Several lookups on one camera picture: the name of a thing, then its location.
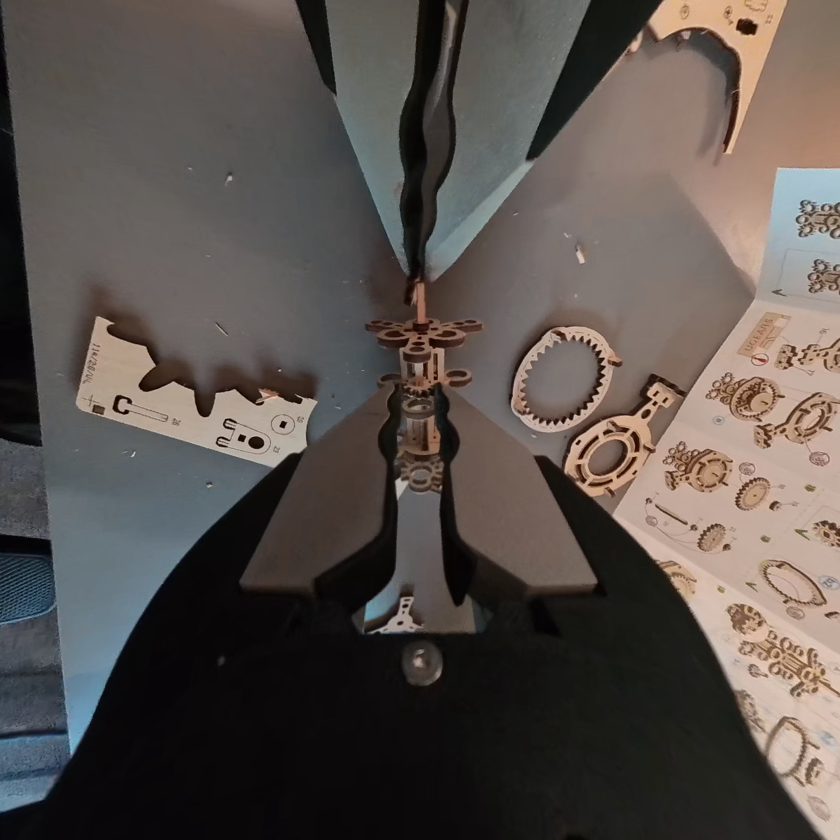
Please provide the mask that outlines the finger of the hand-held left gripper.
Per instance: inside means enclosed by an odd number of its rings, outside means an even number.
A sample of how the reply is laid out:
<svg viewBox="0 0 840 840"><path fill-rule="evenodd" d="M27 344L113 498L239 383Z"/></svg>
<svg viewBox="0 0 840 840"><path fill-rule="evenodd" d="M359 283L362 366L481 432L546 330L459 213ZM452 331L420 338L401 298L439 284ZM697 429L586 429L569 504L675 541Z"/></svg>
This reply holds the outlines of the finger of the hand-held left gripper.
<svg viewBox="0 0 840 840"><path fill-rule="evenodd" d="M428 2L297 1L375 207L407 277L424 273Z"/></svg>
<svg viewBox="0 0 840 840"><path fill-rule="evenodd" d="M657 1L467 2L423 275L460 257L627 51Z"/></svg>

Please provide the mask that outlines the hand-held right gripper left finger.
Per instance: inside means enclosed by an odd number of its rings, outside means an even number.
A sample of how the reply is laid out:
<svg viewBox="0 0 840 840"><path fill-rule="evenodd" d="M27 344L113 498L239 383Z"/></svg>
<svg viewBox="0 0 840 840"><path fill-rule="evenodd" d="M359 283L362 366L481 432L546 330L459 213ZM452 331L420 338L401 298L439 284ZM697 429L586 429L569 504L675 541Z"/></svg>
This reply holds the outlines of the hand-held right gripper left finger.
<svg viewBox="0 0 840 840"><path fill-rule="evenodd" d="M396 568L401 397L382 387L302 454L239 581L258 624L364 630Z"/></svg>

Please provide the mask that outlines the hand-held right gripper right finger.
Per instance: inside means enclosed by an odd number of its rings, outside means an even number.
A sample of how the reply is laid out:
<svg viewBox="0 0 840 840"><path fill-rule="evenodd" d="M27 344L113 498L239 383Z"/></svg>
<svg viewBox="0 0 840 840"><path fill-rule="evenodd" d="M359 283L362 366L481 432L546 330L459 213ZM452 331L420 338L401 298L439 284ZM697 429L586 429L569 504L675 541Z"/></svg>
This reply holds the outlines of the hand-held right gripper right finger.
<svg viewBox="0 0 840 840"><path fill-rule="evenodd" d="M444 576L475 631L499 608L597 593L598 580L537 459L445 385L434 390L444 483Z"/></svg>

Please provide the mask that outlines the wooden gear model assembly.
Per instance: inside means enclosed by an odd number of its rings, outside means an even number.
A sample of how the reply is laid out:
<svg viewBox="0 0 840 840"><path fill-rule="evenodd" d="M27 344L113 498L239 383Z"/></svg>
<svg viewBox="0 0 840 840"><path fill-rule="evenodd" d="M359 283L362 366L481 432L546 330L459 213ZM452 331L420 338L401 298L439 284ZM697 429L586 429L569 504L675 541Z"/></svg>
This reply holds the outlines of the wooden gear model assembly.
<svg viewBox="0 0 840 840"><path fill-rule="evenodd" d="M440 494L445 477L440 456L440 433L435 419L434 389L468 386L473 374L463 368L447 369L445 352L461 347L468 336L483 330L473 318L440 321L426 310L426 285L418 288L415 317L404 321L373 319L365 324L381 347L396 350L400 371L382 375L377 384L398 385L401 391L401 424L397 432L395 472L402 484L416 494Z"/></svg>

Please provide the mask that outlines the pale wooden piece with holes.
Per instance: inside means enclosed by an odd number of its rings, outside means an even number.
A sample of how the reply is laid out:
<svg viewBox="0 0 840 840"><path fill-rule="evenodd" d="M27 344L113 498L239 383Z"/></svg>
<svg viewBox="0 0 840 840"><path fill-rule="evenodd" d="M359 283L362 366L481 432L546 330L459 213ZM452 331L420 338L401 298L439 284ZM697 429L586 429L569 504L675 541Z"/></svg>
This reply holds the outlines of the pale wooden piece with holes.
<svg viewBox="0 0 840 840"><path fill-rule="evenodd" d="M395 613L379 626L365 630L367 635L416 634L424 630L424 625L415 621L413 614L414 596L402 595Z"/></svg>

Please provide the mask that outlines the punched plywood part sheet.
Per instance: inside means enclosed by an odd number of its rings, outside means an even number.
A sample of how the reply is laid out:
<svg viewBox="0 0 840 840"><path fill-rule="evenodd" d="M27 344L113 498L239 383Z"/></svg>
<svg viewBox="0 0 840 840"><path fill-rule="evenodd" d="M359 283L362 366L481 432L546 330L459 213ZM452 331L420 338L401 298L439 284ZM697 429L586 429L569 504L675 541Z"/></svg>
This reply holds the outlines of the punched plywood part sheet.
<svg viewBox="0 0 840 840"><path fill-rule="evenodd" d="M93 323L76 400L82 412L269 468L307 446L315 400L262 392L251 402L231 390L216 394L212 412L203 416L194 390L185 385L141 389L154 367L151 355L112 335L111 326L102 317Z"/></svg>

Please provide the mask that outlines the paper instruction sheet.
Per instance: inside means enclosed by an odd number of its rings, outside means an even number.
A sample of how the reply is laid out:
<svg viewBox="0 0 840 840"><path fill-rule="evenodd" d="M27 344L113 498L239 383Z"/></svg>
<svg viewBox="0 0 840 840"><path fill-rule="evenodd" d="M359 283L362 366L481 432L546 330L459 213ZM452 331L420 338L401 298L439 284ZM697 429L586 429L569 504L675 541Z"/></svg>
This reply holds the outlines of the paper instruction sheet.
<svg viewBox="0 0 840 840"><path fill-rule="evenodd" d="M838 169L779 169L755 298L616 509L822 838L839 825L838 290Z"/></svg>

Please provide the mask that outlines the plywood sheet with arched cutout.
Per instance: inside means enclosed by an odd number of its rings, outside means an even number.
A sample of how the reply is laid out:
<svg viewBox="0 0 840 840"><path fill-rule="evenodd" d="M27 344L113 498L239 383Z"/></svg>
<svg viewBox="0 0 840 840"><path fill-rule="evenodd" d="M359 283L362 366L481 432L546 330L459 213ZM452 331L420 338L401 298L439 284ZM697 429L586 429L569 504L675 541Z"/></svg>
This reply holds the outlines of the plywood sheet with arched cutout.
<svg viewBox="0 0 840 840"><path fill-rule="evenodd" d="M722 152L731 154L786 8L785 1L663 1L644 31L653 40L710 35L735 57L737 78Z"/></svg>

